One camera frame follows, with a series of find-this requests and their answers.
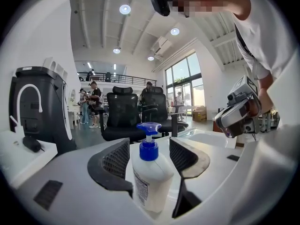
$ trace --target bottle label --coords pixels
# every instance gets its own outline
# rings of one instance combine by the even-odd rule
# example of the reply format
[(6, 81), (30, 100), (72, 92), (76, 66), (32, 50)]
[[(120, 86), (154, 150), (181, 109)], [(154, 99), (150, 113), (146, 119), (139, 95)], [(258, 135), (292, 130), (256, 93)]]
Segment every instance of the bottle label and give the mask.
[(135, 184), (137, 190), (137, 196), (139, 197), (141, 203), (145, 206), (145, 201), (148, 198), (148, 186), (149, 183), (140, 178), (139, 174), (133, 169), (135, 174)]

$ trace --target mesh chair back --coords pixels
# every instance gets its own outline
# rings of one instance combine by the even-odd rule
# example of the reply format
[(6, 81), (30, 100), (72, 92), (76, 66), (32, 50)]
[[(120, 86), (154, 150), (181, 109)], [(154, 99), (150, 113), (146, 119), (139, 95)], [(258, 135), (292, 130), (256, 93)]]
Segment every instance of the mesh chair back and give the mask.
[(141, 122), (137, 108), (138, 97), (136, 94), (131, 93), (132, 89), (130, 93), (110, 92), (107, 94), (109, 106), (108, 127), (135, 127), (137, 123)]
[(151, 114), (152, 122), (161, 122), (168, 119), (168, 112), (166, 107), (166, 98), (163, 90), (160, 87), (151, 87), (149, 92), (144, 94), (146, 105), (157, 104), (157, 112)]

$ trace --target window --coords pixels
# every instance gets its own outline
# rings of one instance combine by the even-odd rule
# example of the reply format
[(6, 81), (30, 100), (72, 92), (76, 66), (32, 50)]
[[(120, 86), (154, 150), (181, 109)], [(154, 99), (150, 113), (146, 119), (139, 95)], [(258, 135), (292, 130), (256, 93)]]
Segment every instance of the window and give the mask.
[(194, 106), (205, 106), (202, 78), (192, 81)]
[(173, 83), (173, 78), (172, 78), (172, 68), (169, 68), (166, 70), (166, 75), (167, 75), (167, 85), (170, 85)]
[(170, 106), (171, 106), (171, 102), (174, 102), (173, 88), (168, 88), (167, 102), (169, 103), (168, 105), (170, 105)]
[(178, 82), (183, 78), (189, 77), (188, 62), (186, 59), (175, 64), (173, 67), (174, 82)]
[(203, 81), (196, 53), (193, 53), (165, 71), (168, 103), (181, 92), (185, 106), (205, 105)]
[(201, 72), (196, 53), (193, 53), (192, 55), (188, 56), (187, 61), (188, 61), (189, 70), (191, 72), (191, 76)]

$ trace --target cardboard box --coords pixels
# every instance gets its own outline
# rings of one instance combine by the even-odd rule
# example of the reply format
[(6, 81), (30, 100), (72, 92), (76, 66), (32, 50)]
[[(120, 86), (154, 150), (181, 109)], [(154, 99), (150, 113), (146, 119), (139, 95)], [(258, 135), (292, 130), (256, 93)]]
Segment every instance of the cardboard box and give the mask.
[(193, 121), (205, 121), (206, 111), (193, 111)]
[(206, 106), (196, 107), (196, 111), (205, 111), (206, 112)]

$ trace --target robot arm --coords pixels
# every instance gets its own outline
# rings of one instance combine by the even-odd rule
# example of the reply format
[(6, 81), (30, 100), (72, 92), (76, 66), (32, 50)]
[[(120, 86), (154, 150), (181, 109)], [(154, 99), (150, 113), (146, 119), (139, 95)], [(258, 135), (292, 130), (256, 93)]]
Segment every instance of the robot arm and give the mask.
[[(256, 134), (259, 131), (258, 115), (261, 111), (261, 103), (258, 99), (257, 86), (244, 75), (239, 79), (227, 96), (227, 108), (216, 115), (216, 124), (227, 137), (232, 138), (242, 133)], [(249, 116), (249, 99), (256, 103), (258, 114)]]

